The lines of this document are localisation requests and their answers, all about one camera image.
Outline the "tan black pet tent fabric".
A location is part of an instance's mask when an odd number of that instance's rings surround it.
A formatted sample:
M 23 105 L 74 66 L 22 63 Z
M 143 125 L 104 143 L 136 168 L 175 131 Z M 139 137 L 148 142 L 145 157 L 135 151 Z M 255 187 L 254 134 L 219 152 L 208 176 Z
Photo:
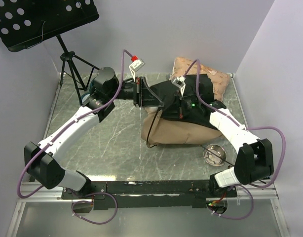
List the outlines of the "tan black pet tent fabric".
M 216 139 L 222 133 L 210 123 L 208 105 L 216 99 L 213 84 L 206 74 L 188 75 L 183 97 L 171 81 L 151 86 L 164 102 L 163 108 L 146 108 L 141 138 L 148 147 L 164 144 L 200 145 Z

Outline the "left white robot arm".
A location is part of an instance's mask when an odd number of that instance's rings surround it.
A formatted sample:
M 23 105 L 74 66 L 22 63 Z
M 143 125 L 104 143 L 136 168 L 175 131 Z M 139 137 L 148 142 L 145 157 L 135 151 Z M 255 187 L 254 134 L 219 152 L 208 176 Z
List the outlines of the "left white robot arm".
M 118 79 L 111 67 L 101 68 L 92 81 L 90 95 L 76 113 L 38 144 L 29 142 L 24 147 L 25 172 L 47 189 L 69 188 L 79 198 L 88 197 L 90 179 L 79 171 L 63 168 L 58 161 L 81 136 L 111 113 L 116 99 L 131 100 L 136 107 L 164 106 L 145 77 Z

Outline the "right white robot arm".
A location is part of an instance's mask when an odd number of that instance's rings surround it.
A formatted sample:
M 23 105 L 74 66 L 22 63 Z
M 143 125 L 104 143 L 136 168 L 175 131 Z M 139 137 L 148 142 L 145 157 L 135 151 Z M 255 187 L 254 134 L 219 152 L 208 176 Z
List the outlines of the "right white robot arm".
M 274 173 L 272 143 L 260 139 L 234 118 L 224 103 L 214 100 L 206 103 L 198 94 L 178 93 L 181 115 L 192 109 L 203 109 L 205 121 L 218 129 L 237 153 L 235 165 L 210 176 L 210 194 L 219 197 L 227 187 L 247 185 L 270 177 Z

